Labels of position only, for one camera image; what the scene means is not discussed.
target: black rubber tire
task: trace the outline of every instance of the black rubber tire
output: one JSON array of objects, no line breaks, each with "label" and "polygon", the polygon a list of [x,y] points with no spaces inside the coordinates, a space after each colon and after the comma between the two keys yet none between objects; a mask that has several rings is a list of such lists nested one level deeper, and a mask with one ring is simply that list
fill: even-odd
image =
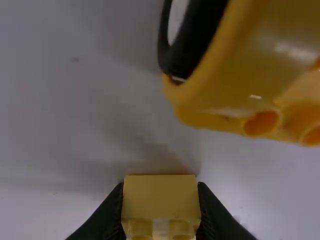
[{"label": "black rubber tire", "polygon": [[158,33],[158,64],[168,75],[187,79],[199,64],[224,14],[228,0],[190,0],[179,32],[168,43],[173,0],[164,0]]}]

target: white surface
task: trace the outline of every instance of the white surface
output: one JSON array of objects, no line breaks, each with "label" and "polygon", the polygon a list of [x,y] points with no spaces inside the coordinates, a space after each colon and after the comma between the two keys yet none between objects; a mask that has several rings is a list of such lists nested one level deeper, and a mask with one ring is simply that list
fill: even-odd
[{"label": "white surface", "polygon": [[320,237],[320,150],[179,125],[158,0],[0,1],[0,238],[64,239],[128,173],[196,172],[260,240]]}]

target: lego stud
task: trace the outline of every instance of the lego stud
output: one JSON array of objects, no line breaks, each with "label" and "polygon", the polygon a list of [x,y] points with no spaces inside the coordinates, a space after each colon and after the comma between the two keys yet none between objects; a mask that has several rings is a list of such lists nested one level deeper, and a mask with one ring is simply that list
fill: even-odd
[{"label": "lego stud", "polygon": [[190,222],[180,219],[169,222],[170,240],[190,240],[195,236],[195,231]]},{"label": "lego stud", "polygon": [[128,239],[152,240],[153,222],[145,219],[130,219],[128,221]]}]

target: yellow lego technic piece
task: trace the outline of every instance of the yellow lego technic piece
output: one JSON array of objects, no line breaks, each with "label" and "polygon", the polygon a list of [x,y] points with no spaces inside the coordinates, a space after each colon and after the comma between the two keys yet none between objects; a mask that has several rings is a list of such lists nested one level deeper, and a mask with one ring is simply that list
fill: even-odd
[{"label": "yellow lego technic piece", "polygon": [[320,1],[230,0],[185,82],[163,75],[196,128],[320,145]]}]

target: yellow plastic part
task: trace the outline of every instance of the yellow plastic part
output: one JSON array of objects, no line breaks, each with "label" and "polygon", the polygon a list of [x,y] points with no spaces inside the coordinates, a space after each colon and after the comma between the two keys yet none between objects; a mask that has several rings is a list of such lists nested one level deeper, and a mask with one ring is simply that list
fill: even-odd
[{"label": "yellow plastic part", "polygon": [[201,221],[194,175],[129,175],[121,223],[127,239],[191,240]]},{"label": "yellow plastic part", "polygon": [[182,84],[163,75],[187,125],[320,145],[320,1],[230,0]]}]

